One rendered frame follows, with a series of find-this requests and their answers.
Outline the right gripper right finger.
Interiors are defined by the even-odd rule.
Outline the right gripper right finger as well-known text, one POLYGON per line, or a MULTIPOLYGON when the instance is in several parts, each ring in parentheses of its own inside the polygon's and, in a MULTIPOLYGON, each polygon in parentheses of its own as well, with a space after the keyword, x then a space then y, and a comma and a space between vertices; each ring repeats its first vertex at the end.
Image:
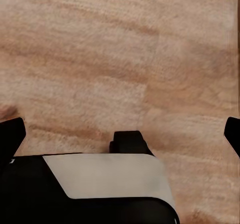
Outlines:
POLYGON ((225 125, 224 135, 240 157, 240 119, 229 117, 225 125))

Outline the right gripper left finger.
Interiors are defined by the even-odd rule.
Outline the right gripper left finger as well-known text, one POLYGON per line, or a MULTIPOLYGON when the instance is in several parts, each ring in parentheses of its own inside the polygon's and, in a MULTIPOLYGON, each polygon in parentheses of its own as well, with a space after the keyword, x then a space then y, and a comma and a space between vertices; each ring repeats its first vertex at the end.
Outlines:
POLYGON ((0 123, 0 177, 26 137, 22 117, 0 123))

